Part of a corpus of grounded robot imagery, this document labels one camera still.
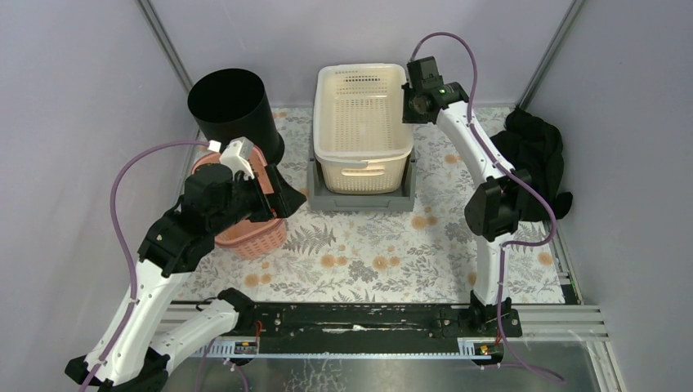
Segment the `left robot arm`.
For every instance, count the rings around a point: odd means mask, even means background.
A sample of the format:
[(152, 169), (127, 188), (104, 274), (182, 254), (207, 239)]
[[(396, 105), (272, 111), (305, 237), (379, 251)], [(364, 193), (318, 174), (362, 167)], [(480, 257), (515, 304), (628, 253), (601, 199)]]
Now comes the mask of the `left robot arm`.
[(219, 234), (245, 220), (290, 217), (306, 202), (275, 165), (265, 171), (269, 193), (254, 173), (218, 163), (200, 166), (186, 179), (176, 205), (147, 231), (130, 266), (130, 287), (100, 343), (68, 362), (70, 379), (82, 389), (159, 391), (182, 361), (215, 337), (256, 329), (253, 301), (227, 289), (167, 337), (154, 339), (177, 291), (214, 249)]

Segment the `white perforated plastic basket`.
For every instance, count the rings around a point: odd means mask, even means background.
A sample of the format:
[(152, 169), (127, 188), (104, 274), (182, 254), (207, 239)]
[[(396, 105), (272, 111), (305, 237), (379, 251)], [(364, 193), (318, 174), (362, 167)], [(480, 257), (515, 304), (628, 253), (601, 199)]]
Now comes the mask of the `white perforated plastic basket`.
[(318, 73), (313, 113), (315, 156), (363, 166), (400, 158), (414, 145), (402, 121), (405, 70), (397, 64), (332, 65)]

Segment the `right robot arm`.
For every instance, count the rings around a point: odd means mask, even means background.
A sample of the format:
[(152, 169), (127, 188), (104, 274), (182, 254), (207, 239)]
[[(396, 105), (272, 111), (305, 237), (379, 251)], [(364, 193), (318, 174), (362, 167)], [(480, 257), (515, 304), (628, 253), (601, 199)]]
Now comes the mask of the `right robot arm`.
[(475, 192), (464, 219), (477, 245), (477, 278), (470, 297), (468, 323), (489, 336), (509, 314), (512, 302), (503, 293), (506, 273), (503, 244), (510, 241), (524, 215), (529, 193), (513, 179), (530, 181), (493, 146), (471, 107), (472, 99), (457, 82), (446, 83), (434, 57), (410, 60), (403, 85), (403, 122), (437, 126), (465, 159)]

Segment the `grey plastic storage bin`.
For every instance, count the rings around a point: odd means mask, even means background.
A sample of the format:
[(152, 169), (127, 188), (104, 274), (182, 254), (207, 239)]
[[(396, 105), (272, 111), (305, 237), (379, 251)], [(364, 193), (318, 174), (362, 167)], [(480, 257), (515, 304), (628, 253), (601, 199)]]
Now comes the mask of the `grey plastic storage bin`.
[(400, 187), (385, 194), (336, 194), (328, 190), (320, 163), (313, 151), (307, 161), (307, 200), (312, 211), (320, 212), (411, 212), (416, 199), (418, 157), (414, 149), (405, 165)]

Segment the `cream plastic laundry basket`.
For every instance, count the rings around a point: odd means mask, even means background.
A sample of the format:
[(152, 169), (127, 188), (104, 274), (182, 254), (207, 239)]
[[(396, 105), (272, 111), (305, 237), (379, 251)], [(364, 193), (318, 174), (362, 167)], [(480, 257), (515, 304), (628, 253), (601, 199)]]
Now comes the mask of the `cream plastic laundry basket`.
[(338, 194), (385, 194), (398, 189), (413, 138), (337, 138), (314, 141), (328, 189)]

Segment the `pink perforated plastic basket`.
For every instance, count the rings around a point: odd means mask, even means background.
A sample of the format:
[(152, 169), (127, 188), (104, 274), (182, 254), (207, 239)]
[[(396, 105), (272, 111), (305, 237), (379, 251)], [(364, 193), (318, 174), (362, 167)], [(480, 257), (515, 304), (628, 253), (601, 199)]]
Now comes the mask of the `pink perforated plastic basket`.
[[(219, 163), (221, 154), (211, 153), (198, 159), (192, 170), (195, 172), (205, 164)], [(266, 174), (267, 161), (261, 150), (253, 148), (250, 165), (260, 181), (263, 191), (270, 192), (270, 181)], [(217, 247), (233, 250), (242, 259), (253, 259), (273, 252), (284, 244), (287, 238), (286, 223), (283, 219), (267, 222), (243, 220), (215, 237)]]

